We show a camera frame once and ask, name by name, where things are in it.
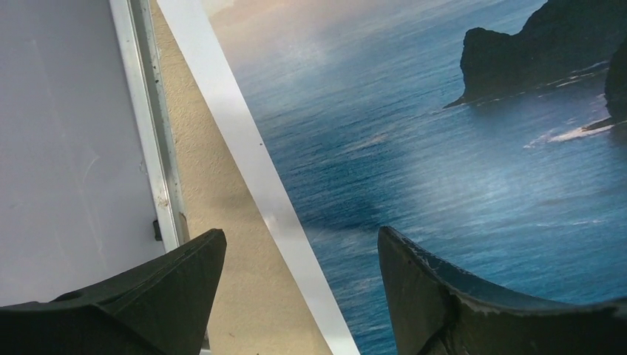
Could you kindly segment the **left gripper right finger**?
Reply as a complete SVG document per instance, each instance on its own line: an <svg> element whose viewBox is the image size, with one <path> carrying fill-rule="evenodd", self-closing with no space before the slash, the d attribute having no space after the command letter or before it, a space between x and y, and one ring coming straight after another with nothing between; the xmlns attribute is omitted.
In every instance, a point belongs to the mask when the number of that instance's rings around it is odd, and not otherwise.
<svg viewBox="0 0 627 355"><path fill-rule="evenodd" d="M379 265L399 354L624 354L626 300L572 305L482 279L384 226Z"/></svg>

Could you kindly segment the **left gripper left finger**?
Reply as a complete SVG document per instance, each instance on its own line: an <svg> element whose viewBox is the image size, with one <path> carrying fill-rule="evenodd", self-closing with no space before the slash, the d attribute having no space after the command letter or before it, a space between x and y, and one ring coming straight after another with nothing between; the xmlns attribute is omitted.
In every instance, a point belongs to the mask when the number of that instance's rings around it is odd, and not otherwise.
<svg viewBox="0 0 627 355"><path fill-rule="evenodd" d="M199 354L226 236L209 230L147 263L49 302L1 308L3 354Z"/></svg>

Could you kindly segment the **seascape photo print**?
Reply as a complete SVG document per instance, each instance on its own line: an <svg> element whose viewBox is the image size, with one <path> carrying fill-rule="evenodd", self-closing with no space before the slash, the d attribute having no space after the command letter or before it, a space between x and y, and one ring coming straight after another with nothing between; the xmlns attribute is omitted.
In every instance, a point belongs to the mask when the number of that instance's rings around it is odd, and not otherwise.
<svg viewBox="0 0 627 355"><path fill-rule="evenodd" d="M297 281L394 354L377 234L498 285L626 295L624 1L160 1Z"/></svg>

